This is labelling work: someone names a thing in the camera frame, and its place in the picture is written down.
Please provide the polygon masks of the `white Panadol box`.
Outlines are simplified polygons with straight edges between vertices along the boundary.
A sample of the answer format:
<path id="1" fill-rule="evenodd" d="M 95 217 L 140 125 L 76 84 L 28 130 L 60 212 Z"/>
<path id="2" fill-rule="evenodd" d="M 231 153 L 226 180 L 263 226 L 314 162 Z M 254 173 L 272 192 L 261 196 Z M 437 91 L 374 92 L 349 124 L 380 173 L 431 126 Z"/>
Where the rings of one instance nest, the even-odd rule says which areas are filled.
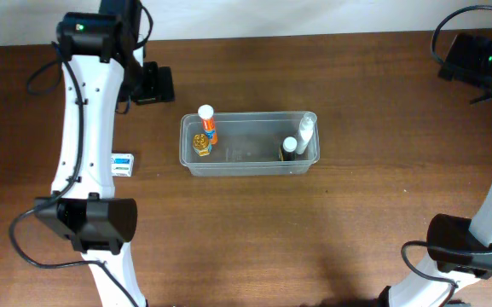
<path id="1" fill-rule="evenodd" d="M 135 157 L 131 153 L 113 153 L 111 156 L 111 172 L 113 177 L 131 177 Z"/>

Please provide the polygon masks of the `dark bottle white cap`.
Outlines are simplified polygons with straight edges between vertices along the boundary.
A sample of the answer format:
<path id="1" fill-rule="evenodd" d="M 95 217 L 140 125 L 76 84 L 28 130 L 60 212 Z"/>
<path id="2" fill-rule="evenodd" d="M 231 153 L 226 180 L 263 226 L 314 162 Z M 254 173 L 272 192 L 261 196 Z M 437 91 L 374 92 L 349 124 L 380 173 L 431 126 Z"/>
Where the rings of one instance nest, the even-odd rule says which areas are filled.
<path id="1" fill-rule="evenodd" d="M 279 152 L 280 161 L 294 161 L 296 159 L 296 149 L 298 142 L 295 137 L 286 137 L 281 146 Z"/>

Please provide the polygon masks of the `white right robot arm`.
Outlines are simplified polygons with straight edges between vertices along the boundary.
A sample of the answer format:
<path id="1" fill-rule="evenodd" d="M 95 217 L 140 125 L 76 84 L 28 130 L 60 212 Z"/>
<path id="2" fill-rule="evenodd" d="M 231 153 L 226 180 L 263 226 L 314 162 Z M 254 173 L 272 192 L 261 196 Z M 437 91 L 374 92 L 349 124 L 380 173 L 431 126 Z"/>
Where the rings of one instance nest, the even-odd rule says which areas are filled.
<path id="1" fill-rule="evenodd" d="M 474 10 L 492 11 L 479 4 L 458 9 L 452 17 Z M 431 38 L 431 56 L 440 66 L 439 78 L 458 80 L 484 91 L 476 102 L 492 99 L 492 39 L 458 34 L 445 58 L 437 54 L 436 27 Z M 386 287 L 375 303 L 378 306 L 450 306 L 462 288 L 492 277 L 492 183 L 473 218 L 438 214 L 430 222 L 426 239 L 403 244 L 405 257 L 411 246 L 426 249 L 418 265 L 405 264 L 410 274 L 400 283 Z"/>

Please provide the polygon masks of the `orange effervescent tablet tube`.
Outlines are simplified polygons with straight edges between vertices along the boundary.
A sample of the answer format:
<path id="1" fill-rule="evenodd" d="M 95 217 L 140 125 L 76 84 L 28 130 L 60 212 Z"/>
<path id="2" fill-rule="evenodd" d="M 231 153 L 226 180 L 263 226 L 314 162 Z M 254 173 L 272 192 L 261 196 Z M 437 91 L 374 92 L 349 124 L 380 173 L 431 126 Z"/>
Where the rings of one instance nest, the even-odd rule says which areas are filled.
<path id="1" fill-rule="evenodd" d="M 201 119 L 204 132 L 212 145 L 216 145 L 218 141 L 214 114 L 215 112 L 211 105 L 205 104 L 198 108 L 198 115 Z"/>

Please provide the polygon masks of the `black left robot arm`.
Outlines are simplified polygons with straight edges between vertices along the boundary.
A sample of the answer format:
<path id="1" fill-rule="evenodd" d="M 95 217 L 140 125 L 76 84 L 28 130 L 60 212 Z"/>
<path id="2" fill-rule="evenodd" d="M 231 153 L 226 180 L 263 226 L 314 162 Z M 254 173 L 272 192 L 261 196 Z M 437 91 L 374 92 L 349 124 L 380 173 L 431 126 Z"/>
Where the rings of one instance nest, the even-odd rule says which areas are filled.
<path id="1" fill-rule="evenodd" d="M 175 99 L 171 69 L 143 60 L 149 15 L 138 0 L 103 1 L 66 13 L 53 43 L 66 86 L 61 153 L 50 195 L 30 213 L 81 254 L 105 306 L 148 305 L 131 256 L 137 204 L 115 195 L 112 150 L 119 103 Z"/>

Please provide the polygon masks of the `small gold-lidded jar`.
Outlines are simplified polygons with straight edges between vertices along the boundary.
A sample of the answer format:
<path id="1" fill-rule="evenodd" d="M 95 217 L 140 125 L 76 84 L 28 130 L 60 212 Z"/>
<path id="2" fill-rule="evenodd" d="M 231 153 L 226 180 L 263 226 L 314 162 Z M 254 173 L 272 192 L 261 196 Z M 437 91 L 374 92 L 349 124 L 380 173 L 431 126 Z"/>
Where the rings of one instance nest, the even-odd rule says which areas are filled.
<path id="1" fill-rule="evenodd" d="M 206 134 L 194 135 L 193 141 L 194 151 L 200 156 L 204 157 L 211 153 L 211 141 Z"/>

